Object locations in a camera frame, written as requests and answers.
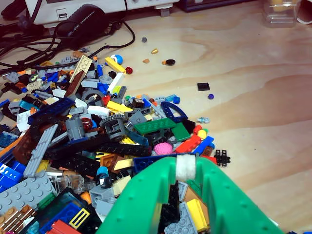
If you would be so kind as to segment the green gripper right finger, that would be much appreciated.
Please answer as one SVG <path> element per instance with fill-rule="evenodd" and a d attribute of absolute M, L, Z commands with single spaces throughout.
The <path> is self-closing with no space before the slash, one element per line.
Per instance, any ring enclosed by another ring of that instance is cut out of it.
<path fill-rule="evenodd" d="M 190 154 L 176 158 L 176 178 L 196 184 L 213 234 L 280 234 L 282 231 L 213 162 Z"/>

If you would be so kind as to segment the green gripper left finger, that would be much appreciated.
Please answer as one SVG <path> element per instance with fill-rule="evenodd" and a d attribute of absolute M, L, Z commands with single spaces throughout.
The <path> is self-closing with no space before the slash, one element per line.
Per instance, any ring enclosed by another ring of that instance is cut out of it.
<path fill-rule="evenodd" d="M 97 233 L 156 234 L 162 204 L 175 182 L 175 157 L 154 162 L 127 183 Z"/>

